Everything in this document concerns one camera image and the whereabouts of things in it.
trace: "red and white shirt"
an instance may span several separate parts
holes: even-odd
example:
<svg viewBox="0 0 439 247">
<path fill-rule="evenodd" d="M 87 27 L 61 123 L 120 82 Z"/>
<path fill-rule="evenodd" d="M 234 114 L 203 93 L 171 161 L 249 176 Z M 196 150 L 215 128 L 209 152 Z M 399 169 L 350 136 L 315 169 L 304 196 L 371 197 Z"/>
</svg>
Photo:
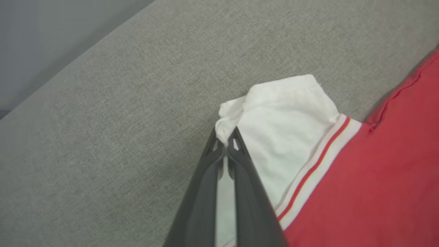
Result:
<svg viewBox="0 0 439 247">
<path fill-rule="evenodd" d="M 238 126 L 291 246 L 439 246 L 439 51 L 365 123 L 312 75 L 221 105 Z M 233 183 L 218 184 L 217 246 L 234 245 Z"/>
</svg>

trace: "white stripe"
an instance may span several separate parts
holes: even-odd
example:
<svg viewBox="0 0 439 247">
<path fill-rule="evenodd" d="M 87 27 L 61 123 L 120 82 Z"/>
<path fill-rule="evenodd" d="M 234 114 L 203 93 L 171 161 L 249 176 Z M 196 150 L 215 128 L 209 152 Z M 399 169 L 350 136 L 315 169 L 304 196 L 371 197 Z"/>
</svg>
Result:
<svg viewBox="0 0 439 247">
<path fill-rule="evenodd" d="M 314 155 L 314 157 L 312 158 L 312 161 L 315 160 L 314 163 L 312 163 L 311 166 L 308 166 L 308 164 L 306 164 L 307 170 L 304 171 L 303 173 L 301 171 L 299 173 L 300 176 L 298 175 L 294 179 L 293 183 L 291 184 L 292 185 L 290 188 L 291 191 L 288 192 L 288 195 L 290 195 L 290 196 L 287 197 L 288 198 L 288 200 L 287 200 L 288 202 L 286 202 L 287 205 L 288 205 L 289 200 L 291 199 L 291 197 L 294 193 L 294 190 L 297 188 L 298 184 L 300 183 L 301 179 L 305 176 L 305 174 L 309 171 L 309 169 L 311 169 L 313 167 L 313 165 L 317 162 L 317 160 L 319 159 L 319 156 L 323 152 L 323 149 L 325 148 L 326 144 L 329 142 L 329 139 L 331 139 L 331 137 L 341 127 L 341 125 L 338 126 L 338 123 L 340 122 L 340 120 L 342 120 L 341 125 L 343 125 L 344 120 L 346 120 L 346 116 L 343 115 L 343 118 L 340 117 L 339 121 L 335 124 L 336 126 L 333 127 L 333 129 L 336 128 L 336 130 L 333 131 L 333 129 L 331 129 L 329 131 L 328 135 L 325 136 L 325 138 L 324 138 L 325 141 L 322 142 L 321 145 L 319 145 L 319 148 L 318 148 L 319 152 L 316 152 L 316 154 L 318 154 L 318 155 Z M 344 131 L 342 133 L 340 133 L 340 135 L 332 142 L 331 146 L 329 146 L 329 148 L 328 148 L 325 156 L 323 157 L 323 160 L 321 161 L 320 165 L 318 166 L 318 168 L 308 177 L 308 179 L 303 184 L 303 187 L 300 189 L 291 209 L 281 219 L 280 224 L 281 224 L 281 227 L 283 230 L 285 230 L 293 222 L 293 220 L 297 217 L 297 215 L 299 214 L 303 205 L 308 200 L 308 198 L 310 197 L 311 193 L 314 191 L 315 187 L 318 185 L 320 180 L 324 177 L 324 175 L 328 171 L 329 167 L 331 166 L 332 162 L 337 157 L 338 153 L 340 153 L 341 149 L 349 142 L 349 140 L 357 134 L 357 132 L 358 132 L 358 130 L 360 130 L 360 128 L 361 128 L 361 123 L 351 119 L 348 126 L 346 126 L 346 128 L 344 129 Z M 276 215 L 279 215 L 280 213 L 282 213 L 282 211 L 280 211 L 280 213 L 278 213 L 278 212 L 279 211 L 276 210 Z"/>
</svg>

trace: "red stripe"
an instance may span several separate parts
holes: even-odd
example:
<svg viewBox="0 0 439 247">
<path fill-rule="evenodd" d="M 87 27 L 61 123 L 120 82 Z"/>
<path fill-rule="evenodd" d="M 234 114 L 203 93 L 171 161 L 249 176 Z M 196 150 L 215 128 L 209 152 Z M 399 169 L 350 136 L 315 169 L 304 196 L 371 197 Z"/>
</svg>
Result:
<svg viewBox="0 0 439 247">
<path fill-rule="evenodd" d="M 334 140 L 346 129 L 346 127 L 349 124 L 349 121 L 350 121 L 350 118 L 346 117 L 346 120 L 343 123 L 343 125 L 340 127 L 340 129 L 338 129 L 338 131 L 331 137 L 331 139 L 329 139 L 328 143 L 326 144 L 325 148 L 323 149 L 322 154 L 320 154 L 319 160 L 302 178 L 299 185 L 297 186 L 297 189 L 294 191 L 294 194 L 291 197 L 291 200 L 288 203 L 287 208 L 285 208 L 285 210 L 279 215 L 279 217 L 277 218 L 278 220 L 281 220 L 290 211 L 291 207 L 293 206 L 294 200 L 296 199 L 297 195 L 300 192 L 300 189 L 303 187 L 303 185 L 305 184 L 305 182 L 307 181 L 309 176 L 311 176 L 311 174 L 319 167 L 320 163 L 322 163 L 322 160 L 325 157 L 326 152 L 328 151 L 329 147 L 334 142 Z"/>
</svg>

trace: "gray background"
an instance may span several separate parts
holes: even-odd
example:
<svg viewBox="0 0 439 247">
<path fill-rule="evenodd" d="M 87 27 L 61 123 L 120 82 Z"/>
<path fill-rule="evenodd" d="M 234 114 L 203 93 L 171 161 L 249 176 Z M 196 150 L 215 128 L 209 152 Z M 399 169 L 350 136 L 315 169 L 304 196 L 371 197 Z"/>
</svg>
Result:
<svg viewBox="0 0 439 247">
<path fill-rule="evenodd" d="M 0 110 L 15 108 L 151 2 L 1 0 Z"/>
<path fill-rule="evenodd" d="M 157 0 L 0 121 L 0 245 L 159 246 L 219 104 L 311 73 L 362 120 L 439 40 L 436 0 Z"/>
</svg>

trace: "gray sofa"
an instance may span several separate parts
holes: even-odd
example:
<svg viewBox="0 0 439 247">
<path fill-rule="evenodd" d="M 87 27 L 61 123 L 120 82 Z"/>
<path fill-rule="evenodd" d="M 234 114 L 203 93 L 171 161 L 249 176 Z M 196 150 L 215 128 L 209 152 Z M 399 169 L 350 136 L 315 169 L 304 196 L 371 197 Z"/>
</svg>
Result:
<svg viewBox="0 0 439 247">
<path fill-rule="evenodd" d="M 439 1 L 157 0 L 0 120 L 0 246 L 160 246 L 219 104 L 311 73 L 363 120 Z"/>
</svg>

